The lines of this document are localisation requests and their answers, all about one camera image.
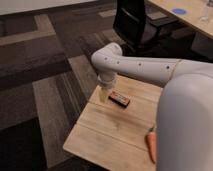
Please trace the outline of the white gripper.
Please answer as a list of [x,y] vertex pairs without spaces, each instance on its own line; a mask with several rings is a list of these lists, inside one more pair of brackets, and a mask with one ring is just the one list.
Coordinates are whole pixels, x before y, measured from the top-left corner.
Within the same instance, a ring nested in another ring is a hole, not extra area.
[[113,100],[113,87],[115,83],[116,74],[100,74],[98,76],[98,84],[101,86],[99,90],[99,98],[101,102],[105,102],[107,99]]

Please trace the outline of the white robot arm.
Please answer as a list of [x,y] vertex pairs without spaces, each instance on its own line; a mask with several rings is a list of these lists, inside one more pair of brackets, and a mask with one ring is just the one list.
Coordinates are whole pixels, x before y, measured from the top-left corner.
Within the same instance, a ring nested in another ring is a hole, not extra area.
[[156,171],[213,171],[213,63],[127,57],[120,45],[95,51],[101,87],[122,74],[162,88],[156,118]]

